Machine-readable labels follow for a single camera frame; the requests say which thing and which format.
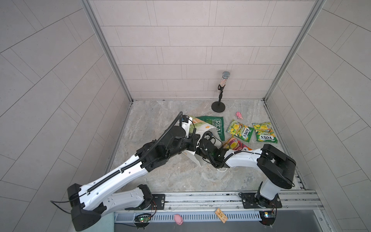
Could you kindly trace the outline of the white paper bag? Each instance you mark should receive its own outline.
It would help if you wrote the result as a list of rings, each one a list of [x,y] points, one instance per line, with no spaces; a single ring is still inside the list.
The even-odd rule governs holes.
[[[192,118],[186,115],[183,115],[181,119],[181,126],[185,130],[186,139],[190,139],[194,135],[191,145],[181,154],[185,155],[199,167],[203,167],[206,164],[203,157],[206,159],[207,156],[201,152],[201,149],[204,149],[203,145],[207,144],[206,140],[211,138],[211,143],[216,148],[220,148],[222,145],[217,128],[198,118]]]

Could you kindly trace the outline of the orange Fox's fruits bag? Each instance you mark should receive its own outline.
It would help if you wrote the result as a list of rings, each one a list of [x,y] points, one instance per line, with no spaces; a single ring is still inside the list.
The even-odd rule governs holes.
[[[252,149],[243,144],[240,140],[235,137],[230,138],[225,144],[223,145],[225,149],[231,149],[234,151],[251,151]]]

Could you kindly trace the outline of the dark green snack bag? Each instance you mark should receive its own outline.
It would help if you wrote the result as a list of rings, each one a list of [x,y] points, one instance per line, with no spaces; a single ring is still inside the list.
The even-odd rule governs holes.
[[[225,141],[224,118],[223,117],[200,116],[197,118],[216,127],[219,138],[221,139],[221,141]]]

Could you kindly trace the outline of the green Fox's spring tea bag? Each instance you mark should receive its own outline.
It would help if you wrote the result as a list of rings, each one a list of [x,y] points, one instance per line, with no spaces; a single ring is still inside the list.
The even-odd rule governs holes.
[[[245,141],[250,142],[254,128],[246,126],[236,120],[233,120],[228,126],[227,133]]]

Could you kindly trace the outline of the yellow green candy bag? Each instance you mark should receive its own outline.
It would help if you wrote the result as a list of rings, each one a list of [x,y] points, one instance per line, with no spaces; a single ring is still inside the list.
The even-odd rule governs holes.
[[[278,143],[271,122],[253,123],[252,125],[254,127],[258,142]]]

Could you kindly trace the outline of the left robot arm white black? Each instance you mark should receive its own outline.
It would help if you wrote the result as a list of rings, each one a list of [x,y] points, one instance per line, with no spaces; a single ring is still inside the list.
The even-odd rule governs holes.
[[[188,138],[185,135],[181,126],[167,129],[159,139],[143,145],[110,173],[85,185],[69,186],[67,193],[74,229],[77,232],[86,230],[116,210],[147,209],[153,199],[147,185],[124,193],[117,193],[117,190],[164,165],[171,157],[185,150],[195,151],[201,136],[195,132]]]

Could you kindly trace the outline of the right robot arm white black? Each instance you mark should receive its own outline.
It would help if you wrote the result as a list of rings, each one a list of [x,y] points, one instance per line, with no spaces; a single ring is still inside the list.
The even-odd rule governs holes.
[[[214,168],[249,167],[260,169],[267,179],[255,193],[252,203],[261,208],[281,208],[278,193],[291,189],[296,169],[296,161],[273,145],[265,144],[256,150],[232,150],[217,148],[216,138],[206,132],[196,145],[196,154],[200,155]]]

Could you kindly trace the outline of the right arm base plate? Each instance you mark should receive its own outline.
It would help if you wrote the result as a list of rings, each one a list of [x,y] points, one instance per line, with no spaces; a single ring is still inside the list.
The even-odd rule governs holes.
[[[238,196],[241,198],[244,209],[252,208],[282,208],[282,203],[278,194],[273,200],[266,199],[258,193],[239,192]]]

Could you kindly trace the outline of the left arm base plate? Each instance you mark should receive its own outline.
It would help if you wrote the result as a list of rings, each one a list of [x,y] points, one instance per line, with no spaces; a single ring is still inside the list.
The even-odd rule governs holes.
[[[165,194],[153,194],[152,199],[145,199],[141,205],[138,207],[130,207],[126,208],[125,210],[150,210],[150,209],[157,209],[163,210],[165,205]]]

